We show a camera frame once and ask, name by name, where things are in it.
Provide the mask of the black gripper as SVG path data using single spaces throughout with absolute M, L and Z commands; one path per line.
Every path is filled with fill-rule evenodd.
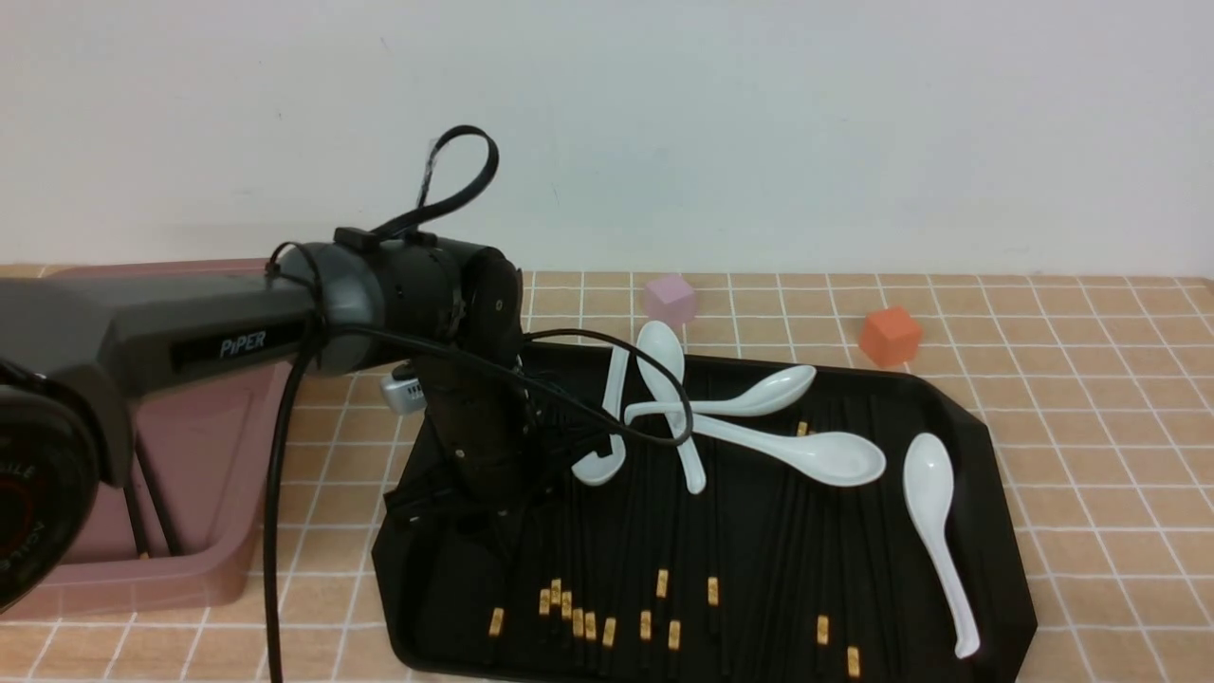
M 382 550 L 403 552 L 446 533 L 503 552 L 524 533 L 529 507 L 571 459 L 571 432 L 543 423 L 520 385 L 416 355 L 412 368 L 429 406 L 412 455 L 416 471 L 382 497 Z

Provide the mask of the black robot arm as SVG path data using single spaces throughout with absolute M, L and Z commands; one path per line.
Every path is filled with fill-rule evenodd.
M 260 275 L 2 281 L 2 607 L 76 540 L 100 484 L 121 486 L 146 397 L 293 360 L 320 376 L 410 362 L 469 497 L 507 506 L 539 467 L 514 379 L 521 272 L 495 247 L 339 229 Z

